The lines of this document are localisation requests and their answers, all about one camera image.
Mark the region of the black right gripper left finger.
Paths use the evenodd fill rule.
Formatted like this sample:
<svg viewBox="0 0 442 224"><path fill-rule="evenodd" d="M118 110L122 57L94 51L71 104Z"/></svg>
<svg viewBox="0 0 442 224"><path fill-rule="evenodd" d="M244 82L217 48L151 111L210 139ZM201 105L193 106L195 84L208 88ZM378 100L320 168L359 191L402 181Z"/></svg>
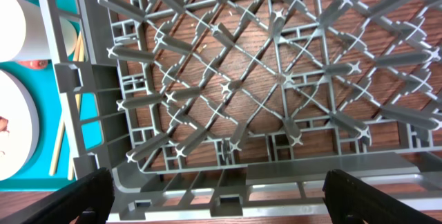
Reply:
<svg viewBox="0 0 442 224"><path fill-rule="evenodd" d="M105 223L115 200L113 177L98 169L3 219L2 223Z"/></svg>

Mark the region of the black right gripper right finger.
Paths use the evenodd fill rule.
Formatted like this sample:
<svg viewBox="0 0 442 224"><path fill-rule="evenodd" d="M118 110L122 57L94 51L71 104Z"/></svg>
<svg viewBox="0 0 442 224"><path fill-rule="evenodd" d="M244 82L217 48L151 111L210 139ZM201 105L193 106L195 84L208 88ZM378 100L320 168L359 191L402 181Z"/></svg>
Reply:
<svg viewBox="0 0 442 224"><path fill-rule="evenodd" d="M323 192L333 223L441 224L339 169L327 172Z"/></svg>

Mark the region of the white paper cup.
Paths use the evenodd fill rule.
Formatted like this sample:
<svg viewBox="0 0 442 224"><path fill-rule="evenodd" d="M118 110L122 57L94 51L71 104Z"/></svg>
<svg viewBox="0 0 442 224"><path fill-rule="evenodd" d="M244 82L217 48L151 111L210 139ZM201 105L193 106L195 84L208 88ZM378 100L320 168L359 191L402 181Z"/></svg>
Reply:
<svg viewBox="0 0 442 224"><path fill-rule="evenodd" d="M1 0L1 61L50 59L39 6L25 0Z"/></svg>

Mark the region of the grey dishwasher rack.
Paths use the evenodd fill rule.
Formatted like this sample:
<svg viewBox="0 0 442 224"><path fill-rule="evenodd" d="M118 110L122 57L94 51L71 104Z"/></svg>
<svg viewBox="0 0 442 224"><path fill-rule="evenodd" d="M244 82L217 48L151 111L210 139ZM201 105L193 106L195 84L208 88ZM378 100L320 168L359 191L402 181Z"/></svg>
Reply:
<svg viewBox="0 0 442 224"><path fill-rule="evenodd" d="M323 214L332 169L440 210L441 0L39 3L75 178L110 171L109 221Z"/></svg>

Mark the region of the left wooden chopstick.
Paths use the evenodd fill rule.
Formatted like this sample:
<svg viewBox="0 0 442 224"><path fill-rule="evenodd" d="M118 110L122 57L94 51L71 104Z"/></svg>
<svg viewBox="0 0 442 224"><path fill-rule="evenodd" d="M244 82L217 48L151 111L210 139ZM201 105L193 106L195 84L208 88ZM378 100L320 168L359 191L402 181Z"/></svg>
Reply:
<svg viewBox="0 0 442 224"><path fill-rule="evenodd" d="M85 59L84 54L84 42L83 42L83 36L81 33L79 33L79 36L77 38L77 43L74 50L74 56L73 61L74 62L83 62ZM50 163L50 169L49 169L49 175L54 176L57 172L58 164L59 164L59 157L61 153L61 146L64 139L64 131L65 131L65 122L64 118L61 116L59 119L59 125L57 129L57 135L55 139L55 145L52 153L51 163Z"/></svg>

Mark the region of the white plate with peanuts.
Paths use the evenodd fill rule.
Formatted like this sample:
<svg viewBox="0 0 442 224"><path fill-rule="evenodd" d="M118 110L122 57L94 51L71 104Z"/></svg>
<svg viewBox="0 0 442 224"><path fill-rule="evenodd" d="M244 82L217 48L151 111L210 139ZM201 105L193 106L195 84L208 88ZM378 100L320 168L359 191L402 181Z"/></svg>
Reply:
<svg viewBox="0 0 442 224"><path fill-rule="evenodd" d="M14 176L33 156L39 140L39 115L28 89L1 71L1 179Z"/></svg>

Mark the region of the teal plastic tray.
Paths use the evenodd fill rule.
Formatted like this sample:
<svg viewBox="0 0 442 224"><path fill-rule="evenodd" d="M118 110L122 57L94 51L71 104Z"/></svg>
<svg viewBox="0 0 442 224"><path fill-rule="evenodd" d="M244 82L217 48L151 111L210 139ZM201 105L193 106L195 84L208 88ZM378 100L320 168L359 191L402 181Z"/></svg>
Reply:
<svg viewBox="0 0 442 224"><path fill-rule="evenodd" d="M57 6L69 12L76 12L75 0L56 0ZM32 158L12 177L1 180L1 192L46 192L56 191L74 180L68 179L70 149L66 132L64 134L58 168L54 176L49 175L50 161L56 141L61 104L52 64L43 70L34 71L16 62L1 63L1 69L19 79L31 94L39 115L39 141ZM94 95L82 97L81 119L97 116ZM97 146L101 141L99 123L93 122L83 128L86 134L86 148Z"/></svg>

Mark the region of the orange carrot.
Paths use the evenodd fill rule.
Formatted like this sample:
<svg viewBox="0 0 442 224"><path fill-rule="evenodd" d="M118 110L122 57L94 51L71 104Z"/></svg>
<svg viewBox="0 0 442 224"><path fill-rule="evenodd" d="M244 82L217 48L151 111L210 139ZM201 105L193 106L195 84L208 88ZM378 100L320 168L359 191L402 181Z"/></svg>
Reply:
<svg viewBox="0 0 442 224"><path fill-rule="evenodd" d="M48 66L48 60L30 60L30 61L18 61L19 65L31 69L40 71Z"/></svg>

